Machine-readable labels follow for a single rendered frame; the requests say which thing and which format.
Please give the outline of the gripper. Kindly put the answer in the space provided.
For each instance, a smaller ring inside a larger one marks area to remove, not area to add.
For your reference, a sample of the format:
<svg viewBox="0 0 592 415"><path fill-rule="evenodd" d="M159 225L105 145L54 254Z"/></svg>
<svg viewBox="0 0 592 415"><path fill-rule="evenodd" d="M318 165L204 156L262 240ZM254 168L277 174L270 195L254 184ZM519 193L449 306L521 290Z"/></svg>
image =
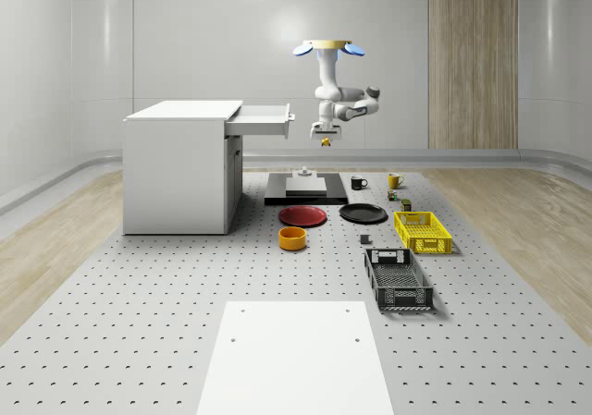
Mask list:
<svg viewBox="0 0 592 415"><path fill-rule="evenodd" d="M332 122L317 121L314 122L311 131L310 138L312 140L321 140L323 138L330 138L330 141L341 139L341 127L333 124Z"/></svg>

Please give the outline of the white drawer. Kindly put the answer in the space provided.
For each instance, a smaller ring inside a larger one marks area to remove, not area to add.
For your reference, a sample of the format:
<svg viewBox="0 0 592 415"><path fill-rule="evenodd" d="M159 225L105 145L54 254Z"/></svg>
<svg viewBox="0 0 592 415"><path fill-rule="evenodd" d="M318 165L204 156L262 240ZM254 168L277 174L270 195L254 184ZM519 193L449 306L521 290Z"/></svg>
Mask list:
<svg viewBox="0 0 592 415"><path fill-rule="evenodd" d="M225 134L279 135L287 138L290 122L294 119L295 115L290 112L290 104L242 105L226 121Z"/></svg>

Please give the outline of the black stove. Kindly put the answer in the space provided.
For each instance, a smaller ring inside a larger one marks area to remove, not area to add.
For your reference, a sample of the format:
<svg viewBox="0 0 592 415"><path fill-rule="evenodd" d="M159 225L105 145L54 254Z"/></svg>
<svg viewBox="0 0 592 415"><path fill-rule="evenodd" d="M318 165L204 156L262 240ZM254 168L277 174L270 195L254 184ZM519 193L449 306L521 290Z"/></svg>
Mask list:
<svg viewBox="0 0 592 415"><path fill-rule="evenodd" d="M265 190L265 205L343 205L348 197L338 173L318 173L306 168L271 173Z"/></svg>

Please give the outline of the red plate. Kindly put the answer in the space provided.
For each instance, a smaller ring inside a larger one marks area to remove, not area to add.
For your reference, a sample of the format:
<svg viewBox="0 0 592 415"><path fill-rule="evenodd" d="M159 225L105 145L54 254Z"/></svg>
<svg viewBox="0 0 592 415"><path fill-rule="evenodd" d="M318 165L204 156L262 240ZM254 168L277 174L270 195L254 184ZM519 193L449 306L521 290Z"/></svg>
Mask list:
<svg viewBox="0 0 592 415"><path fill-rule="evenodd" d="M314 206L291 206L281 210L278 219L287 226L306 228L321 226L327 220L327 214Z"/></svg>

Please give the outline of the drone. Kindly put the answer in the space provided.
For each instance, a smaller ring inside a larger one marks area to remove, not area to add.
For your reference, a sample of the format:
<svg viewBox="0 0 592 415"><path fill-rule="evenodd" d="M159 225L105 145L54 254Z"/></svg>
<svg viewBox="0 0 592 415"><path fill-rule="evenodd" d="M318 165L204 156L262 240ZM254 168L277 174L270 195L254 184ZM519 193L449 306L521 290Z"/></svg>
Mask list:
<svg viewBox="0 0 592 415"><path fill-rule="evenodd" d="M294 55L306 55L312 50L341 50L348 55L364 56L365 51L358 45L346 40L305 40L292 51Z"/></svg>

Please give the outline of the black plate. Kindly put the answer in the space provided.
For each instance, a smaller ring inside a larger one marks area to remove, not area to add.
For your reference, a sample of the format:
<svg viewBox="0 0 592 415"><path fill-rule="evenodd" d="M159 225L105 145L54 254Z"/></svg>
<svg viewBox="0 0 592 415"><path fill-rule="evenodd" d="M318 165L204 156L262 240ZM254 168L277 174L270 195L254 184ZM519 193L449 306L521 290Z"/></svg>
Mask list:
<svg viewBox="0 0 592 415"><path fill-rule="evenodd" d="M379 224L389 218L383 208L369 203L346 204L339 209L339 215L347 221L364 225Z"/></svg>

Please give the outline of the yellow bowl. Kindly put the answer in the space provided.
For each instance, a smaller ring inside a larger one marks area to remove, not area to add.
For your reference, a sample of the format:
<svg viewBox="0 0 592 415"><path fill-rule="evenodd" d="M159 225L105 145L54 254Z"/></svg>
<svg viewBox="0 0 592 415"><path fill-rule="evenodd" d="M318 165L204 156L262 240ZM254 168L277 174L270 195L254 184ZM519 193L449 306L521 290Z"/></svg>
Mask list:
<svg viewBox="0 0 592 415"><path fill-rule="evenodd" d="M306 245L306 231L297 226L283 227L278 231L278 244L283 250L301 250Z"/></svg>

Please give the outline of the white cabinet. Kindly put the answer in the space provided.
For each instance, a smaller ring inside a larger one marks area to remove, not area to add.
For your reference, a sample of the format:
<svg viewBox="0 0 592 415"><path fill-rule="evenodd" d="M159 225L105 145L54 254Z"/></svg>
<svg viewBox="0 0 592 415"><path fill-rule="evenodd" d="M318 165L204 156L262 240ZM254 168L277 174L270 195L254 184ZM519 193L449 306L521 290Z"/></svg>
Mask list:
<svg viewBox="0 0 592 415"><path fill-rule="evenodd" d="M234 160L225 124L239 101L163 101L123 122L123 231L225 234Z"/></svg>

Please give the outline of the yellow basket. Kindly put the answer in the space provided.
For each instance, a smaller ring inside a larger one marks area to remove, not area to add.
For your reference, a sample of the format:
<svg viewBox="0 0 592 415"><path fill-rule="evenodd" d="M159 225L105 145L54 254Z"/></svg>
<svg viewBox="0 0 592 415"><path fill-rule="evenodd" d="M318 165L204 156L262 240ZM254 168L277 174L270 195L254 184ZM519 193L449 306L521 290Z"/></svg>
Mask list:
<svg viewBox="0 0 592 415"><path fill-rule="evenodd" d="M451 253L452 237L432 212L396 212L394 227L415 253Z"/></svg>

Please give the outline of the dark grey basket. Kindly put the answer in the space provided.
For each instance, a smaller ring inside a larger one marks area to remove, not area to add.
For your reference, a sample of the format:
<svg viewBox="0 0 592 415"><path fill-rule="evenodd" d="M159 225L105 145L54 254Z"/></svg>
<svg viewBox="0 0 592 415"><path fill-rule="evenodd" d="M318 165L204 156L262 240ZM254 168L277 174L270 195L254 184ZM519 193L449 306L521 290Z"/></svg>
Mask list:
<svg viewBox="0 0 592 415"><path fill-rule="evenodd" d="M364 263L379 308L433 307L433 286L409 249L367 249Z"/></svg>

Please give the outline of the white board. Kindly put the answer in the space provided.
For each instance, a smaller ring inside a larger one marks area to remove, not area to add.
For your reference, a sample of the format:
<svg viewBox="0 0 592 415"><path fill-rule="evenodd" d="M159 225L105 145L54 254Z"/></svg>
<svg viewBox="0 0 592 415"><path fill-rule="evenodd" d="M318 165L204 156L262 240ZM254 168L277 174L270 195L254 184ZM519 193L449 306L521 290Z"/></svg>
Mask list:
<svg viewBox="0 0 592 415"><path fill-rule="evenodd" d="M361 301L230 301L197 415L393 415Z"/></svg>

